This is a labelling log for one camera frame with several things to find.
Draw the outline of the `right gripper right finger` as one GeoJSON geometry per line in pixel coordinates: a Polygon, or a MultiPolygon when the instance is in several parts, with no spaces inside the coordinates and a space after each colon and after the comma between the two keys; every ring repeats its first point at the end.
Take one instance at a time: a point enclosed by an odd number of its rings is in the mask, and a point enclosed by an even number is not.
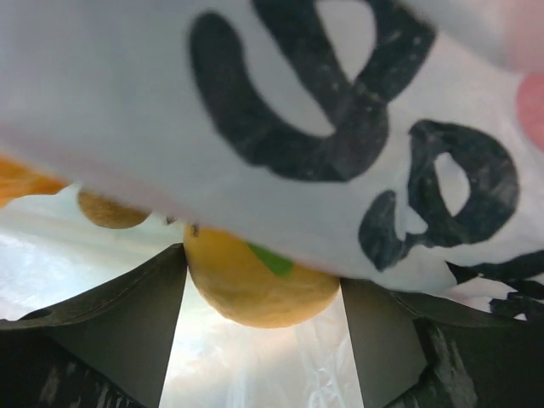
{"type": "Polygon", "coordinates": [[[365,407],[541,407],[543,324],[341,281],[365,407]]]}

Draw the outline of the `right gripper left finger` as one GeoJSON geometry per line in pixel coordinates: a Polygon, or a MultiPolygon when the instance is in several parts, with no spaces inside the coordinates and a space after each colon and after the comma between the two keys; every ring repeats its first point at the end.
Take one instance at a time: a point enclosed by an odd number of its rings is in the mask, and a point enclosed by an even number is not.
{"type": "Polygon", "coordinates": [[[157,407],[184,294],[181,244],[63,302],[1,321],[3,407],[157,407]]]}

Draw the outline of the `yellow berries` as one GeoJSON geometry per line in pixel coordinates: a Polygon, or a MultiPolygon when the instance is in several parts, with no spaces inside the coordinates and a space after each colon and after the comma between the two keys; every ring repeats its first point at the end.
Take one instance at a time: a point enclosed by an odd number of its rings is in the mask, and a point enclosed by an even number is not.
{"type": "Polygon", "coordinates": [[[82,215],[91,223],[112,230],[133,228],[150,216],[148,212],[126,207],[108,197],[86,190],[78,192],[77,205],[82,215]]]}

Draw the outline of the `orange citrus fruit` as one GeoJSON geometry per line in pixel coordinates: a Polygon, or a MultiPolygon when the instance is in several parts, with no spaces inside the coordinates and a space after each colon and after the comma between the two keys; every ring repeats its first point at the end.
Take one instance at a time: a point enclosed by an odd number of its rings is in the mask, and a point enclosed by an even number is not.
{"type": "Polygon", "coordinates": [[[197,291],[224,318],[244,326],[294,326],[326,309],[339,291],[336,276],[224,231],[187,224],[184,250],[197,291]]]}

